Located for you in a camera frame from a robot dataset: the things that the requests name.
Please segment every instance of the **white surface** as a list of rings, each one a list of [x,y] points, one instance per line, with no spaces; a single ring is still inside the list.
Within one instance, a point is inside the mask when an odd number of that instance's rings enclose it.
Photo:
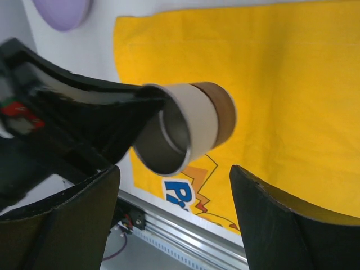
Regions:
[[[119,77],[113,60],[113,26],[118,16],[148,16],[180,8],[299,2],[298,0],[94,0],[88,19],[79,28],[68,33],[60,33],[50,28],[43,21],[32,1],[22,1],[37,51],[41,56],[74,73],[115,82],[119,81]],[[230,241],[242,244],[239,235],[183,211],[146,191],[135,188],[128,155],[119,163],[119,166],[121,189],[172,213],[177,213],[181,218],[215,232]]]
[[[127,236],[126,248],[116,257],[101,264],[100,270],[190,270],[188,266],[166,255],[135,235]],[[107,238],[104,256],[118,251],[124,244],[120,231],[113,231]]]

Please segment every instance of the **cylindrical cup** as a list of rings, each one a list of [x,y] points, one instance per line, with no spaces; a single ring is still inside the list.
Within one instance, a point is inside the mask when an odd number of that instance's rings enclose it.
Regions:
[[[235,104],[222,87],[213,83],[147,84],[140,89],[154,90],[169,99],[133,145],[140,160],[154,173],[167,177],[178,174],[232,134]]]

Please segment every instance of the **white wall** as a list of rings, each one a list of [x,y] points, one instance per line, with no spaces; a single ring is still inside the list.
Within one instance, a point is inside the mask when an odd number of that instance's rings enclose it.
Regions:
[[[16,37],[35,50],[34,39],[21,0],[0,0],[0,43]]]

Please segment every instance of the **cable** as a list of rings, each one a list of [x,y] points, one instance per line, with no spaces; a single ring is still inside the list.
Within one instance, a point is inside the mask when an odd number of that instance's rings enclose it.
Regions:
[[[112,255],[102,258],[103,262],[106,260],[110,260],[110,259],[118,256],[121,252],[123,252],[123,250],[126,248],[126,245],[128,244],[128,238],[127,238],[126,234],[124,234],[124,237],[125,237],[124,245],[117,252],[113,253]]]

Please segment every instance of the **beige cylinder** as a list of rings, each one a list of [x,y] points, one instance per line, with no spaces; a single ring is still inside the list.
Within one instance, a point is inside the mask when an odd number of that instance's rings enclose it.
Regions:
[[[221,100],[224,93],[229,95],[217,87],[216,84],[200,83],[147,84],[141,88],[140,91],[162,91],[169,96],[164,108],[147,123],[133,145],[145,166],[161,176],[173,176],[230,137],[236,117],[230,117],[232,127],[221,123],[226,120],[223,110],[219,109],[224,107],[224,102],[214,102],[214,97]],[[207,89],[219,93],[209,95]],[[224,132],[219,127],[227,128]]]

